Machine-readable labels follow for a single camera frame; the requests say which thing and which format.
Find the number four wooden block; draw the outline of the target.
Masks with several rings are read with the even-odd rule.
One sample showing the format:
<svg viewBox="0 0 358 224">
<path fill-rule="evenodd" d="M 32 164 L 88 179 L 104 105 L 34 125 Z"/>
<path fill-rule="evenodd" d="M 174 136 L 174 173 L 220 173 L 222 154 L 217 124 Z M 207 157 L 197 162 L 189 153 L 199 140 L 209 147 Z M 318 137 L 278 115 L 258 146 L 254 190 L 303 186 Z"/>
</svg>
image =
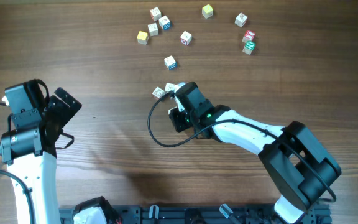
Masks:
<svg viewBox="0 0 358 224">
<path fill-rule="evenodd" d="M 165 85 L 165 93 L 168 93 L 170 91 L 174 92 L 175 87 L 176 87 L 176 84 L 166 83 L 166 85 Z"/>
</svg>

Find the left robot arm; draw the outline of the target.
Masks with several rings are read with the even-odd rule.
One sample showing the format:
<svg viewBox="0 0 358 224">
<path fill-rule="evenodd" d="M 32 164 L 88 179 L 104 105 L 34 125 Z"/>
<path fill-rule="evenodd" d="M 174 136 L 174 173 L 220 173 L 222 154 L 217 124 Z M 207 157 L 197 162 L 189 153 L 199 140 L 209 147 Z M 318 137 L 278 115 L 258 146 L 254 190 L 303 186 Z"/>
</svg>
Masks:
<svg viewBox="0 0 358 224">
<path fill-rule="evenodd" d="M 50 95 L 39 79 L 6 88 L 3 100 L 12 113 L 0 155 L 14 186 L 18 222 L 60 223 L 55 143 L 82 105 L 63 88 Z"/>
</svg>

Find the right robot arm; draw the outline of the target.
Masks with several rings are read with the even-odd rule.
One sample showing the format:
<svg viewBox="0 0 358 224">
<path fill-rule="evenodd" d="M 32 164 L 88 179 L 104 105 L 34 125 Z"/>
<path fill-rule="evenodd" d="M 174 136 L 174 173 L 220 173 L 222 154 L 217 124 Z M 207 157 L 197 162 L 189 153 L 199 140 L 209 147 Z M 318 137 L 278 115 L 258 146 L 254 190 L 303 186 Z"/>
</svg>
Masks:
<svg viewBox="0 0 358 224">
<path fill-rule="evenodd" d="M 205 139 L 239 146 L 259 157 L 281 193 L 275 213 L 299 221 L 341 175 L 332 155 L 301 122 L 274 126 L 245 118 L 228 106 L 213 104 L 195 82 L 173 87 L 177 107 L 168 111 L 175 130 L 194 128 Z"/>
</svg>

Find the red top letter block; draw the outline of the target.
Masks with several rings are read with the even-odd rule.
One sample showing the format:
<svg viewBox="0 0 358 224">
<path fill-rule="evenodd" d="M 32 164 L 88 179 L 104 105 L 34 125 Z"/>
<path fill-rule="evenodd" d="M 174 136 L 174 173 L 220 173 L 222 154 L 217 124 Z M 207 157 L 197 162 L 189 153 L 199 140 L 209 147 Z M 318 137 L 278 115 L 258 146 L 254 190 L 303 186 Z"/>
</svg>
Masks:
<svg viewBox="0 0 358 224">
<path fill-rule="evenodd" d="M 242 41 L 244 43 L 247 43 L 248 41 L 253 41 L 255 37 L 255 33 L 251 30 L 247 30 L 246 33 L 244 34 L 243 38 L 242 38 Z"/>
</svg>

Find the cat picture red block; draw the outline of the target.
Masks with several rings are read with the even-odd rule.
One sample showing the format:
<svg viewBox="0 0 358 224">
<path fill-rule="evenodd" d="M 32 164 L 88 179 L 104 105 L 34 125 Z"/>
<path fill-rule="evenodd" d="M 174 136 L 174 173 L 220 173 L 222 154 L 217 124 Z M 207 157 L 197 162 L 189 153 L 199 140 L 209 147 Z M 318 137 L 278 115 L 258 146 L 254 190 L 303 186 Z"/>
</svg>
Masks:
<svg viewBox="0 0 358 224">
<path fill-rule="evenodd" d="M 156 87 L 155 90 L 152 92 L 152 96 L 155 99 L 161 99 L 165 95 L 165 90 L 161 89 L 160 87 Z"/>
</svg>

